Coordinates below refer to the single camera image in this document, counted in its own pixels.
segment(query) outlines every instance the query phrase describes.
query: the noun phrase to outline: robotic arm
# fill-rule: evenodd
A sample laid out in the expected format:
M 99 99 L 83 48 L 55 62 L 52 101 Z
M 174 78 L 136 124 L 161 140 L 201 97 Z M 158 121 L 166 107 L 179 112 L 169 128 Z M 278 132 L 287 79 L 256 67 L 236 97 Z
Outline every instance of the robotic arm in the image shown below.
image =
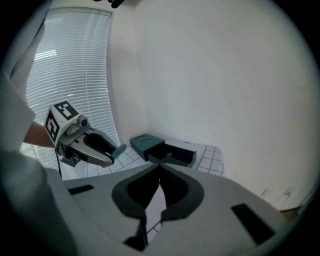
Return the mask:
M 45 129 L 61 162 L 75 167 L 82 160 L 94 165 L 111 166 L 127 148 L 116 144 L 102 131 L 90 126 L 83 113 L 68 101 L 50 106 Z

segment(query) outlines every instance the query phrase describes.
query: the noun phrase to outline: cable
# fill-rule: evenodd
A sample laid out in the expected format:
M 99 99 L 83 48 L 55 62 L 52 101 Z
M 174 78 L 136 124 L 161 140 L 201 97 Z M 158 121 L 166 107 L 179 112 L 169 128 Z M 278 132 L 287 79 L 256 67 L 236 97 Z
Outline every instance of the cable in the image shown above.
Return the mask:
M 59 160 L 59 157 L 58 157 L 58 152 L 57 152 L 56 149 L 54 149 L 54 152 L 55 152 L 55 155 L 56 155 L 56 160 L 58 161 L 59 174 L 60 174 L 61 179 L 62 179 L 62 173 L 61 173 L 61 167 L 60 167 L 60 160 Z

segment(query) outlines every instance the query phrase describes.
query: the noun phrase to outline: dark gray box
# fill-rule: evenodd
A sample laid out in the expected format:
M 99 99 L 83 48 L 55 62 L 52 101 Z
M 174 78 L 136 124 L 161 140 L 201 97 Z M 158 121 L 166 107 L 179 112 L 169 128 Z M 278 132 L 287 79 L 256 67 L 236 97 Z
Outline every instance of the dark gray box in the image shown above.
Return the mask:
M 142 134 L 138 137 L 130 139 L 131 147 L 138 153 L 143 160 L 148 161 L 147 151 L 152 148 L 165 144 L 165 140 L 161 138 L 154 137 L 150 134 Z

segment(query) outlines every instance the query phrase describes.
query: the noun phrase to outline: person's arm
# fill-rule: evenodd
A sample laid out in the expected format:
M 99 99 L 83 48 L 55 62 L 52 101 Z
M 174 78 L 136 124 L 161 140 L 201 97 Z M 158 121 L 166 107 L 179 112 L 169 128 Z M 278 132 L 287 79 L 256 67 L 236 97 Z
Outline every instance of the person's arm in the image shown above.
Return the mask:
M 23 142 L 46 148 L 55 147 L 51 142 L 45 127 L 36 122 L 31 124 Z

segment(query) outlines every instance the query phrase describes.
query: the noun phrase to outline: window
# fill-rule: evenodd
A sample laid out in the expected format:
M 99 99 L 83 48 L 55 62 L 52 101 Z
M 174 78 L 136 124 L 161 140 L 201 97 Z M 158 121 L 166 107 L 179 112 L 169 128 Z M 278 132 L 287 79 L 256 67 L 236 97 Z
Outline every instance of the window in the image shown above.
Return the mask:
M 27 81 L 26 98 L 35 121 L 44 124 L 51 104 L 68 100 L 83 111 L 91 126 L 120 145 L 107 83 L 107 37 L 111 13 L 85 8 L 49 12 L 45 32 Z M 58 168 L 54 149 L 24 144 L 24 155 Z M 87 176 L 87 163 L 61 163 L 62 178 Z

